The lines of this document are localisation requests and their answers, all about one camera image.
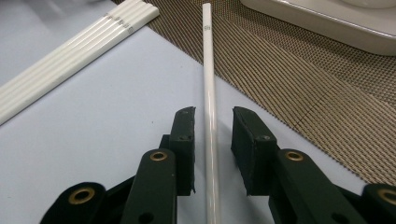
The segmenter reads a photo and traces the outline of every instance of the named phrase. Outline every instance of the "metal bolt hole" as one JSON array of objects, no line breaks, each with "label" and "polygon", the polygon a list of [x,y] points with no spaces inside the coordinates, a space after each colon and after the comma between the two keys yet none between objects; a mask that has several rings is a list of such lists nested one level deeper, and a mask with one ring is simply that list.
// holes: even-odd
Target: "metal bolt hole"
[{"label": "metal bolt hole", "polygon": [[387,203],[396,205],[396,191],[391,189],[380,189],[378,195]]},{"label": "metal bolt hole", "polygon": [[286,153],[286,158],[291,161],[302,161],[304,156],[301,153],[289,151]]},{"label": "metal bolt hole", "polygon": [[164,152],[154,152],[149,157],[152,161],[163,161],[168,157],[168,155]]},{"label": "metal bolt hole", "polygon": [[81,189],[76,189],[69,196],[69,203],[71,204],[82,204],[93,198],[95,190],[90,187],[84,187]]}]

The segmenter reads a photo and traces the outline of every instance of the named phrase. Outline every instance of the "clamp jaw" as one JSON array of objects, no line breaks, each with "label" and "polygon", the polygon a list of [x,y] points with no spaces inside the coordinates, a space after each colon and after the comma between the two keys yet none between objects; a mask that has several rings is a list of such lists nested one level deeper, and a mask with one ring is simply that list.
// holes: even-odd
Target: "clamp jaw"
[{"label": "clamp jaw", "polygon": [[177,196],[195,191],[194,113],[176,112],[171,133],[143,155],[135,176],[109,190],[97,183],[65,190],[41,224],[177,223]]},{"label": "clamp jaw", "polygon": [[232,152],[247,195],[269,196],[276,224],[396,223],[396,187],[369,184],[359,196],[335,186],[302,151],[280,150],[259,116],[238,106]]}]

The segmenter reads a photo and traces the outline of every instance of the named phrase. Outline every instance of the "white container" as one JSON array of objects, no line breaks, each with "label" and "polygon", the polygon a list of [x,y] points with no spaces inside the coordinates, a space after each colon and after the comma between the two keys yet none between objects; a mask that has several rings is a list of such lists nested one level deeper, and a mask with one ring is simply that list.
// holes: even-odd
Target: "white container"
[{"label": "white container", "polygon": [[357,7],[387,8],[396,7],[396,0],[342,0]]}]

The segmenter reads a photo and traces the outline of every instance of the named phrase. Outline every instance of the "light blue table surface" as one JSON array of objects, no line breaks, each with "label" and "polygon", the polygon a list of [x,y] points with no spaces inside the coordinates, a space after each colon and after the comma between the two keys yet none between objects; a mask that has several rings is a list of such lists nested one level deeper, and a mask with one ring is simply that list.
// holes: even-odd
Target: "light blue table surface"
[{"label": "light blue table surface", "polygon": [[[110,1],[0,1],[0,85],[99,19]],[[330,178],[364,183],[285,124],[216,78],[222,223],[273,223],[266,197],[247,197],[230,150],[236,105],[258,113],[281,148],[307,153]],[[203,67],[144,27],[0,126],[0,222],[38,223],[65,189],[107,189],[135,174],[170,133],[175,112],[196,106],[196,194],[178,197],[178,223],[205,223]]]}]

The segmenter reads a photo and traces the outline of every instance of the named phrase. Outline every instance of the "bundle of white rods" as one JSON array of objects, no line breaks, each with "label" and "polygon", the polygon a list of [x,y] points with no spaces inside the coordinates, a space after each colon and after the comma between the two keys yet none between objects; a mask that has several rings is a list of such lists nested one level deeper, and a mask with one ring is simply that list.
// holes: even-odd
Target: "bundle of white rods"
[{"label": "bundle of white rods", "polygon": [[212,10],[210,3],[203,4],[203,33],[205,83],[206,223],[220,224],[215,71],[213,57]]},{"label": "bundle of white rods", "polygon": [[0,88],[0,125],[159,15],[126,0]]}]

